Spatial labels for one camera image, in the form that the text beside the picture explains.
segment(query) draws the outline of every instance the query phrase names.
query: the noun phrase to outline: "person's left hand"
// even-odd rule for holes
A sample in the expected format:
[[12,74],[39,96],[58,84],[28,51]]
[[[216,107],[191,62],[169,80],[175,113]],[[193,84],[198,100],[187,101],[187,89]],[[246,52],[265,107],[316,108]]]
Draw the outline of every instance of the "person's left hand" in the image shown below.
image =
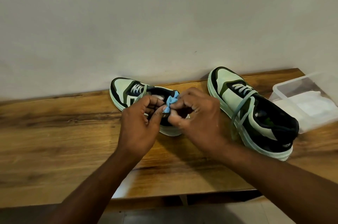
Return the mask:
[[145,95],[138,102],[125,108],[122,111],[116,151],[140,161],[155,143],[165,107],[166,105],[159,98]]

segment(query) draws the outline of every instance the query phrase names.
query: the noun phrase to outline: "wall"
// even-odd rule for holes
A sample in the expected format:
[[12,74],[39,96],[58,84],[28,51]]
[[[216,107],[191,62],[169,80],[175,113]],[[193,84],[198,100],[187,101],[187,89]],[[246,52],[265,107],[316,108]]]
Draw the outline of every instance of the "wall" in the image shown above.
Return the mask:
[[338,0],[0,0],[0,97],[337,68]]

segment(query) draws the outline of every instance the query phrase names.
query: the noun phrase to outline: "hand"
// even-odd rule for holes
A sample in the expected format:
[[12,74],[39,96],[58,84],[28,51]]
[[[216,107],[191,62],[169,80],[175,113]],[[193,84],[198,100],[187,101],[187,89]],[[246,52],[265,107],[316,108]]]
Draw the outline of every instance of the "hand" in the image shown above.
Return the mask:
[[[169,123],[180,128],[191,142],[201,151],[214,156],[226,140],[221,135],[219,100],[197,88],[189,88],[171,104]],[[177,111],[190,109],[194,112],[190,119],[184,119]]]
[[122,111],[121,130],[116,151],[140,161],[153,147],[165,109],[159,98],[145,95]]

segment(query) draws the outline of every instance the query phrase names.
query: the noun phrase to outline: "sneaker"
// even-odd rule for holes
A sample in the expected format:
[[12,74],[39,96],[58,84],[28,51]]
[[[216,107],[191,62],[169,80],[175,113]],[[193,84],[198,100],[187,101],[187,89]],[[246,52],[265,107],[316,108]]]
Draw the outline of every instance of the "sneaker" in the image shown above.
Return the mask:
[[[160,86],[150,86],[148,84],[123,77],[115,78],[109,89],[113,103],[121,111],[137,102],[146,94],[153,95],[166,102],[169,96],[175,96],[175,92],[175,90]],[[162,118],[159,132],[168,136],[181,135],[180,130],[168,122],[168,117]]]
[[298,135],[298,121],[256,92],[242,77],[225,67],[210,72],[208,90],[218,98],[221,109],[231,118],[244,145],[285,161]]

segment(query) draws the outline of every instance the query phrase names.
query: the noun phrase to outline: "wooden table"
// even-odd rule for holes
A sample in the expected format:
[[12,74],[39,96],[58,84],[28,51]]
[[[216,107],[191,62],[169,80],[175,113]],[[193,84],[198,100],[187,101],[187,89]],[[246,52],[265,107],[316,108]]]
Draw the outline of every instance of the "wooden table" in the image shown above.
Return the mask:
[[[269,97],[274,84],[302,75],[294,68],[243,77]],[[205,80],[166,85],[179,91],[192,86],[208,91]],[[114,151],[120,117],[107,90],[0,103],[0,207],[60,203]],[[230,137],[230,120],[222,118]],[[338,182],[337,124],[300,135],[289,162]],[[114,197],[247,189],[251,185],[203,156],[183,135],[159,134]]]

